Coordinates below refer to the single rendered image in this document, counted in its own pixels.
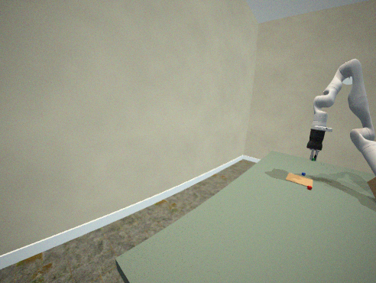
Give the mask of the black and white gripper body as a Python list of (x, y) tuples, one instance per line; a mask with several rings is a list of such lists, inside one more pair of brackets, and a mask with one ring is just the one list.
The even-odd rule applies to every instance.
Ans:
[(310, 140), (307, 143), (307, 148), (322, 151), (322, 147), (323, 147), (322, 142), (324, 139), (325, 132), (331, 132), (331, 131), (332, 131), (332, 128), (326, 127), (326, 122), (313, 121), (311, 131), (310, 131)]

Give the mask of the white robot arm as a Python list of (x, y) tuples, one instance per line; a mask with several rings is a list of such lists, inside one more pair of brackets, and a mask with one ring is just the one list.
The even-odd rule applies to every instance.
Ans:
[(342, 81), (350, 76), (352, 76), (352, 88), (348, 94), (348, 105), (350, 110), (361, 120), (363, 126), (363, 128), (351, 130), (350, 138), (355, 147), (362, 153), (376, 177), (375, 133), (359, 60), (353, 59), (341, 65), (332, 82), (324, 90), (324, 96), (317, 96), (313, 100), (313, 121), (327, 122), (328, 113), (323, 112), (322, 108), (328, 108), (334, 104), (336, 95), (342, 88)]

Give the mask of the orange square mat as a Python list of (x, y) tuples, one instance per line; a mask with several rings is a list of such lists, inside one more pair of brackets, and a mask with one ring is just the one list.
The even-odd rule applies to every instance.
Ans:
[(306, 178), (306, 177), (301, 177), (299, 175), (291, 174), (289, 173), (286, 178), (287, 181), (294, 182), (296, 184), (301, 184), (303, 186), (311, 186), (313, 188), (313, 180)]

